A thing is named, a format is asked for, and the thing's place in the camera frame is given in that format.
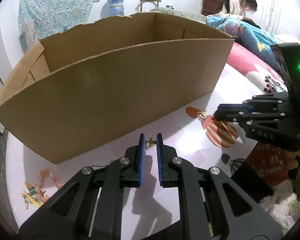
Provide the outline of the person right hand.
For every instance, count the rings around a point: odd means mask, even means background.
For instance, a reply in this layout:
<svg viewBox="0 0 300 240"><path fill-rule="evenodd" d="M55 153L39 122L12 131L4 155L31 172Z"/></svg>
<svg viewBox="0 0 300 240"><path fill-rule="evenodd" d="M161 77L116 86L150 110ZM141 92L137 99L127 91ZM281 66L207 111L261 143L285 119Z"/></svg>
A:
<svg viewBox="0 0 300 240"><path fill-rule="evenodd" d="M288 162L288 177L291 180L300 180L300 151L293 152L293 157Z"/></svg>

